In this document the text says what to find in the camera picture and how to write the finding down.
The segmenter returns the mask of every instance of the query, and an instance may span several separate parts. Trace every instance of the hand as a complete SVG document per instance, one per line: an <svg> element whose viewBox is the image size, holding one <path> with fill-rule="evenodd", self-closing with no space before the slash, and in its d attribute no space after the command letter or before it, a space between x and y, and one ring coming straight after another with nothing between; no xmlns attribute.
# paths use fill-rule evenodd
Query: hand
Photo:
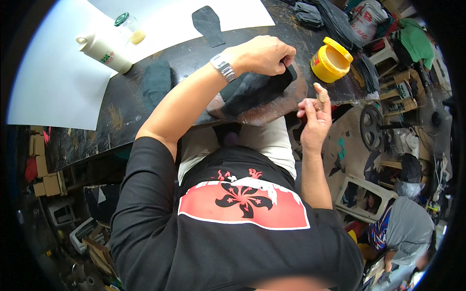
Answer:
<svg viewBox="0 0 466 291"><path fill-rule="evenodd" d="M314 83L317 99L306 98L298 104L298 118L306 115L308 122L301 133L304 155L319 155L322 145L332 125L332 112L329 94L319 83Z"/></svg>
<svg viewBox="0 0 466 291"><path fill-rule="evenodd" d="M275 36L259 35L248 42L226 48L222 56L230 63L236 76L255 72L269 76L283 74L295 59L296 49Z"/></svg>
<svg viewBox="0 0 466 291"><path fill-rule="evenodd" d="M385 272L391 272L391 262L390 261L386 261L385 262Z"/></svg>

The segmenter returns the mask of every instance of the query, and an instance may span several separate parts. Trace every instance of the silver watch band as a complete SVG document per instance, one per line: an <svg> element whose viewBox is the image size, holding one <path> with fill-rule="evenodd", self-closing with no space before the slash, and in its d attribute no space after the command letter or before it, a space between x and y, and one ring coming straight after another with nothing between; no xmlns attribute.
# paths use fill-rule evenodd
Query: silver watch band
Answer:
<svg viewBox="0 0 466 291"><path fill-rule="evenodd" d="M237 76L234 74L232 66L223 59L221 54L216 55L210 59L210 63L222 74L224 75L226 81L230 83Z"/></svg>

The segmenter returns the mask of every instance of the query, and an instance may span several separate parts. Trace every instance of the shoe insole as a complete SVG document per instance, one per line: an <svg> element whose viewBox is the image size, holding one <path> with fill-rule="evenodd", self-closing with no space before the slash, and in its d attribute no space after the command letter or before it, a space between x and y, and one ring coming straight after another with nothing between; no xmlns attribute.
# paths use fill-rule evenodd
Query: shoe insole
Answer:
<svg viewBox="0 0 466 291"><path fill-rule="evenodd" d="M237 117L248 109L267 104L283 93L296 78L293 66L276 76L244 73L220 91L225 101L221 111L225 115Z"/></svg>
<svg viewBox="0 0 466 291"><path fill-rule="evenodd" d="M225 43L220 30L219 16L210 6L204 6L192 13L192 24L209 43L211 47L218 47Z"/></svg>
<svg viewBox="0 0 466 291"><path fill-rule="evenodd" d="M166 60L158 60L147 66L141 82L142 101L151 114L171 90L171 69Z"/></svg>

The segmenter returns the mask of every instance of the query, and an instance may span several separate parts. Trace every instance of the black t-shirt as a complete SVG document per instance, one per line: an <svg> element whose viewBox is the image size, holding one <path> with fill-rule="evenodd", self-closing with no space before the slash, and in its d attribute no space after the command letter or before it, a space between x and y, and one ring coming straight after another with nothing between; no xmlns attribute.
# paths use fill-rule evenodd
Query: black t-shirt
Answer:
<svg viewBox="0 0 466 291"><path fill-rule="evenodd" d="M186 173L181 194L175 179L161 142L134 142L111 220L126 290L250 290L235 276L300 268L336 274L335 290L359 283L361 252L335 213L312 209L289 173L257 151L219 149Z"/></svg>

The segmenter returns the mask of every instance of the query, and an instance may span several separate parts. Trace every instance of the dark wooden table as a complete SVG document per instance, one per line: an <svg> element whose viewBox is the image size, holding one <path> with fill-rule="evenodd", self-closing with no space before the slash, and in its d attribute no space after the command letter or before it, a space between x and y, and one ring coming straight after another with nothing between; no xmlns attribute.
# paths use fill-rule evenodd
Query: dark wooden table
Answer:
<svg viewBox="0 0 466 291"><path fill-rule="evenodd" d="M226 44L209 47L204 37L186 41L157 52L138 63L125 75L112 77L103 97L97 129L52 128L46 145L46 158L49 173L56 172L71 164L84 162L97 155L109 153L115 148L134 141L137 131L147 119L147 112L139 87L144 69L156 59L165 58L172 68L174 85L205 65L212 56L226 47L246 42L257 35L277 36L283 42L296 48L295 61L301 66L309 85L308 97L315 98L313 82L320 82L329 91L332 104L364 101L365 94L350 71L345 77L332 84L326 84L314 75L309 60L322 46L325 29L308 30L297 24L293 8L279 0L262 0L272 16L275 26L243 28L223 32ZM205 111L197 119L194 127L214 126L225 123Z"/></svg>

